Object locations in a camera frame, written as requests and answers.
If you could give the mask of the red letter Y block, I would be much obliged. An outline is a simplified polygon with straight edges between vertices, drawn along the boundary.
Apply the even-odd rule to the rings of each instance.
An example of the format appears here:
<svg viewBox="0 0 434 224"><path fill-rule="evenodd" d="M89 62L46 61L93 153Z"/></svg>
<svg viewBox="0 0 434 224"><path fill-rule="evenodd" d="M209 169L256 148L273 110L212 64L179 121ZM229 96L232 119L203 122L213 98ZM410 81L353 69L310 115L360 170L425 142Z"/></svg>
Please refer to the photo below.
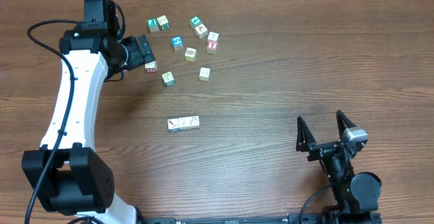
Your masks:
<svg viewBox="0 0 434 224"><path fill-rule="evenodd" d="M217 49L218 49L218 42L217 41L208 41L207 44L207 53L209 54L216 54L217 53Z"/></svg>

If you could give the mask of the wooden block with drawing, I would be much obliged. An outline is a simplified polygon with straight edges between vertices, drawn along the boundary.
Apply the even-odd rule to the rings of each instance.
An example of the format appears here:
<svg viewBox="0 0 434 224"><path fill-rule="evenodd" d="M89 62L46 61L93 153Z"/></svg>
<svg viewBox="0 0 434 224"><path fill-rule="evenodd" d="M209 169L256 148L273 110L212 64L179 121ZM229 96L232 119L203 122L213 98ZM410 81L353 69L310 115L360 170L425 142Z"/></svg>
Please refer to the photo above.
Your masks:
<svg viewBox="0 0 434 224"><path fill-rule="evenodd" d="M200 121L197 115L189 117L189 128L190 129L200 128Z"/></svg>

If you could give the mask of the wooden block dark green side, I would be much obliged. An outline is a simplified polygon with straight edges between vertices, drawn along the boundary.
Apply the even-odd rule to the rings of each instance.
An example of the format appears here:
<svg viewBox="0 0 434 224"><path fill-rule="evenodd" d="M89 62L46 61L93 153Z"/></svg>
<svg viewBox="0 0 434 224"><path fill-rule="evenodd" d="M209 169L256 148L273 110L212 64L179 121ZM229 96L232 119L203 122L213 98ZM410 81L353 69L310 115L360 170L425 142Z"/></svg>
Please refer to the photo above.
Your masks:
<svg viewBox="0 0 434 224"><path fill-rule="evenodd" d="M169 23L169 21L165 15L158 17L157 23L158 23L159 29L161 31L164 31L164 30L170 28L170 23Z"/></svg>

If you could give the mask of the green letter block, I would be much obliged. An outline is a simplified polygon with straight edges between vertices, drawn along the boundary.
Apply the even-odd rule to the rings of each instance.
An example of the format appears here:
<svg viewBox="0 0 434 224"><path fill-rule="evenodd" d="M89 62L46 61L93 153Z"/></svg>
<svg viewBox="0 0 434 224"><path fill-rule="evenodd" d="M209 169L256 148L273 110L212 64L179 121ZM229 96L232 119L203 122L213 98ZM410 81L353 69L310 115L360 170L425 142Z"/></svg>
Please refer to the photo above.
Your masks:
<svg viewBox="0 0 434 224"><path fill-rule="evenodd" d="M148 19L147 24L151 33L159 31L159 24L156 18Z"/></svg>

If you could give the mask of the wooden block red side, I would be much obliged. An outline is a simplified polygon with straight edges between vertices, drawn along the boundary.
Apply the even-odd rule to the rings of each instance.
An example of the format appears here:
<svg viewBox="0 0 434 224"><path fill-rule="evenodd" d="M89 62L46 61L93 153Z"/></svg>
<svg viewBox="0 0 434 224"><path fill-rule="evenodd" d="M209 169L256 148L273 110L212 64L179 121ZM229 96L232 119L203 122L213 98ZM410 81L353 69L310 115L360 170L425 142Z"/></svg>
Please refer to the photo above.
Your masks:
<svg viewBox="0 0 434 224"><path fill-rule="evenodd" d="M154 60L152 62L148 62L144 65L145 71L147 73L156 73L157 72L157 62Z"/></svg>

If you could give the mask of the plain wooden block yellow edge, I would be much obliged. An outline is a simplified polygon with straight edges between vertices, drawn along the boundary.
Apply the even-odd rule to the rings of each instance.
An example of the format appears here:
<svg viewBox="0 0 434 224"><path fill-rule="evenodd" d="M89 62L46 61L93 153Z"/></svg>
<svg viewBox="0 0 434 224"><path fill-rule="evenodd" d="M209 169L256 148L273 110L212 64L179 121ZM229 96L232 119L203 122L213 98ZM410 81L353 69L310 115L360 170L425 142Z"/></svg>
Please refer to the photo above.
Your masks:
<svg viewBox="0 0 434 224"><path fill-rule="evenodd" d="M208 41L216 41L219 42L220 34L210 31L208 34Z"/></svg>

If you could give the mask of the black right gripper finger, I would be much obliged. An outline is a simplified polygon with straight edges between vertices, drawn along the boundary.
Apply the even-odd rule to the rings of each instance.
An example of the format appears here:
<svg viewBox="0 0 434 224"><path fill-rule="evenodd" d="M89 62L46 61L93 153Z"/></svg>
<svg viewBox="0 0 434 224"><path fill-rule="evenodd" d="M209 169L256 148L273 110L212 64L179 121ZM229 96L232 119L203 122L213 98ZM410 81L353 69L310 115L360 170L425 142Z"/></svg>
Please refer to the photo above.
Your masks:
<svg viewBox="0 0 434 224"><path fill-rule="evenodd" d="M355 124L341 110L337 110L336 120L338 123L339 136L342 136L347 128L355 127Z"/></svg>
<svg viewBox="0 0 434 224"><path fill-rule="evenodd" d="M309 151L309 147L315 145L315 138L301 116L297 118L296 151Z"/></svg>

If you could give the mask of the blue number five block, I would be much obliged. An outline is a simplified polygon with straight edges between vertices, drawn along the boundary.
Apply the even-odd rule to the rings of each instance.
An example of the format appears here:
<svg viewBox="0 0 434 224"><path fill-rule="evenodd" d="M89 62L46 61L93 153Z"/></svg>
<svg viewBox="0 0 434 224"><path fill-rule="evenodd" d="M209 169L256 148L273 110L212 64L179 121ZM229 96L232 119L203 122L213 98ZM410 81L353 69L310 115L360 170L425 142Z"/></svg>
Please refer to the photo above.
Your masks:
<svg viewBox="0 0 434 224"><path fill-rule="evenodd" d="M184 47L183 40L180 35L172 37L172 46L174 50L181 50Z"/></svg>

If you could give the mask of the wooden block blue side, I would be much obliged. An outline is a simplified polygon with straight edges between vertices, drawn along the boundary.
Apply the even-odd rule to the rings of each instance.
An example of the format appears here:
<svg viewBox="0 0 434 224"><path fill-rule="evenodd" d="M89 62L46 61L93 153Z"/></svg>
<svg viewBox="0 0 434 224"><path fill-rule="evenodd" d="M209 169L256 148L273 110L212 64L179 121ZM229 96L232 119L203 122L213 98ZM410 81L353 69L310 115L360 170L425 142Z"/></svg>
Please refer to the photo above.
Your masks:
<svg viewBox="0 0 434 224"><path fill-rule="evenodd" d="M167 128L169 132L177 132L180 131L178 118L168 119Z"/></svg>

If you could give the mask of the wooden block yellow pattern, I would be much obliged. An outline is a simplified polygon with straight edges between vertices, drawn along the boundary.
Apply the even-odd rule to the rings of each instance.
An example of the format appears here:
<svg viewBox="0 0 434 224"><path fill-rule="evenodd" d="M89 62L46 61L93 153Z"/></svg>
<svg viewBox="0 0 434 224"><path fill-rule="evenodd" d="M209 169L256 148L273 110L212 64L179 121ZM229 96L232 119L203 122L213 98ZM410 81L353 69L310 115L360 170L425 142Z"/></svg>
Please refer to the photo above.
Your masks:
<svg viewBox="0 0 434 224"><path fill-rule="evenodd" d="M197 57L197 50L195 48L187 48L184 54L184 59L187 61L195 62Z"/></svg>

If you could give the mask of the wooden letter A block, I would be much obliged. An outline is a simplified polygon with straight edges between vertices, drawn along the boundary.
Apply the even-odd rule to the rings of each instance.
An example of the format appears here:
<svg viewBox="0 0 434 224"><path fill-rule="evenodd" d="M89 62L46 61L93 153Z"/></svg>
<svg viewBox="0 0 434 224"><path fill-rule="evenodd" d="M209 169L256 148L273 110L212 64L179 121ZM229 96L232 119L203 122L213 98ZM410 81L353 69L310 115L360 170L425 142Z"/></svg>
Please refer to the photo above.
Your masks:
<svg viewBox="0 0 434 224"><path fill-rule="evenodd" d="M189 129L191 125L191 118L190 117L179 117L178 118L178 125L180 130L187 130Z"/></svg>

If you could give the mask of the wooden block beside four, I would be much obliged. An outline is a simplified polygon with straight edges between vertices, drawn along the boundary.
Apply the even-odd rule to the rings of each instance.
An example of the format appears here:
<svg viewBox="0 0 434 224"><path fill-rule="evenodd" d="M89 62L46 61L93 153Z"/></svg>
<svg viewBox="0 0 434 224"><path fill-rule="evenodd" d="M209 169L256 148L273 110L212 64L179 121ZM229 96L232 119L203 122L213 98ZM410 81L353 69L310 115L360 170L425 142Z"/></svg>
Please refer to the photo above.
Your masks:
<svg viewBox="0 0 434 224"><path fill-rule="evenodd" d="M204 24L199 24L195 27L195 33L198 36L198 38L203 39L208 35L208 29Z"/></svg>

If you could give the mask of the wooden block lower yellow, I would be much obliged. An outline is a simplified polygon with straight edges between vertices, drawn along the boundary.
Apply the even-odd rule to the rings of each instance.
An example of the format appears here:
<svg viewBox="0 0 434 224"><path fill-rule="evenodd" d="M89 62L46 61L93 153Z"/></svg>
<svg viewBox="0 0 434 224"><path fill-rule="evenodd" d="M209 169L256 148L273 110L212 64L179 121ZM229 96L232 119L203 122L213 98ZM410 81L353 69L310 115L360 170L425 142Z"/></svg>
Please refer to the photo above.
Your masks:
<svg viewBox="0 0 434 224"><path fill-rule="evenodd" d="M210 80L210 68L201 67L199 71L199 79L201 81L209 81Z"/></svg>

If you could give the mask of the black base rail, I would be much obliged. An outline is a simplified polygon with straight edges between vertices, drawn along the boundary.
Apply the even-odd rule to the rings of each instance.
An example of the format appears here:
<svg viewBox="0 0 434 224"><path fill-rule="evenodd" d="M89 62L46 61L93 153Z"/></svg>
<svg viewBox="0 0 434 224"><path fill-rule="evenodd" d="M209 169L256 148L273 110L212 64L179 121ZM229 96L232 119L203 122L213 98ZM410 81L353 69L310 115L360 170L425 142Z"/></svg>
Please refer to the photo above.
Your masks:
<svg viewBox="0 0 434 224"><path fill-rule="evenodd" d="M141 224L381 224L382 219L379 214L364 217L345 217L340 216L337 221L333 221L322 214L303 214L299 219L299 214L289 214L284 217L246 217L246 218L206 218L206 219L175 219L174 217L144 218L140 216L138 223Z"/></svg>

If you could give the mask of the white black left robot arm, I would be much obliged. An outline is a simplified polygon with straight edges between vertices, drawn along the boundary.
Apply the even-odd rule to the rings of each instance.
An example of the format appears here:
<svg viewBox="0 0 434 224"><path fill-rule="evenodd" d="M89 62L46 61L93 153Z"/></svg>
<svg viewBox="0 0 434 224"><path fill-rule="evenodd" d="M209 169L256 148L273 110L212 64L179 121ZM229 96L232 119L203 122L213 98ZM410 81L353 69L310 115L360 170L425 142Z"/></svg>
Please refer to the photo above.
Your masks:
<svg viewBox="0 0 434 224"><path fill-rule="evenodd" d="M22 157L31 203L74 223L143 223L140 210L115 193L113 172L95 150L94 126L102 85L155 61L146 37L125 35L114 1L85 0L84 19L64 33L55 54L62 77L54 114L39 148Z"/></svg>

